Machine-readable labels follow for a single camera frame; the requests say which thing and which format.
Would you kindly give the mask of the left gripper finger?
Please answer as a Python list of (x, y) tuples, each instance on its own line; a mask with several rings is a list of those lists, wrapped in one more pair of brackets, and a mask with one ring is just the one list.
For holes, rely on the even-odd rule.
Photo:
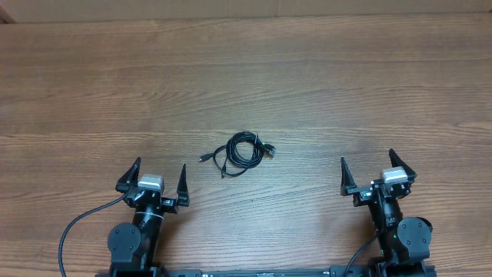
[(138, 184), (138, 176), (141, 167), (141, 158), (137, 157), (128, 171), (116, 182), (115, 190), (120, 193), (128, 192)]
[(177, 194), (178, 194), (178, 205), (188, 207), (190, 199), (189, 199), (189, 192), (188, 192), (188, 185), (187, 185), (186, 164), (183, 164), (181, 169), (181, 174), (177, 187)]

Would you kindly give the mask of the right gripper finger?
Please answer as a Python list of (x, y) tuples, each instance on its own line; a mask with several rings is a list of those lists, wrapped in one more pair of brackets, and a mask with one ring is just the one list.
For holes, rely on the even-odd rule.
[(407, 174), (408, 182), (414, 183), (414, 180), (417, 177), (417, 173), (409, 165), (407, 165), (393, 149), (389, 149), (388, 155), (391, 160), (392, 166), (402, 167)]
[(341, 173), (341, 195), (353, 195), (354, 190), (357, 188), (357, 185), (353, 179), (353, 176), (348, 168), (344, 157), (341, 157)]

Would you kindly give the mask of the black USB cable thick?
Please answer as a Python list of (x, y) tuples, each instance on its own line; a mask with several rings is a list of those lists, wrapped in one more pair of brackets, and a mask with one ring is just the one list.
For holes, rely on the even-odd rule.
[(228, 140), (226, 152), (233, 165), (238, 168), (252, 169), (261, 163), (265, 154), (273, 158), (276, 148), (262, 142), (253, 132), (239, 132)]

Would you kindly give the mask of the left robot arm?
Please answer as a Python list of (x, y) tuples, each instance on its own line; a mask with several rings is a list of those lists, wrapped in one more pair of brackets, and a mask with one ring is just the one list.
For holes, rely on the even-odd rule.
[(185, 166), (175, 199), (163, 196), (162, 176), (139, 175), (140, 168), (138, 158), (115, 186), (122, 201), (135, 213), (131, 222), (116, 225), (108, 235), (110, 276), (168, 276), (164, 266), (154, 260), (164, 214), (176, 214), (179, 207), (188, 207), (190, 203)]

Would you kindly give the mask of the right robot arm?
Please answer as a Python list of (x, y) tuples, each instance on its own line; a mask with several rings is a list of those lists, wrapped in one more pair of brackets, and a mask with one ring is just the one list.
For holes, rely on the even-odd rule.
[[(430, 257), (433, 226), (422, 217), (403, 216), (398, 200), (411, 193), (417, 173), (390, 149), (391, 167), (367, 186), (357, 186), (345, 158), (341, 158), (341, 195), (352, 196), (355, 207), (369, 208), (374, 236), (362, 245), (343, 271), (344, 276), (435, 276), (433, 265), (425, 265)], [(357, 258), (372, 242), (377, 241), (381, 256), (367, 265), (355, 265)]]

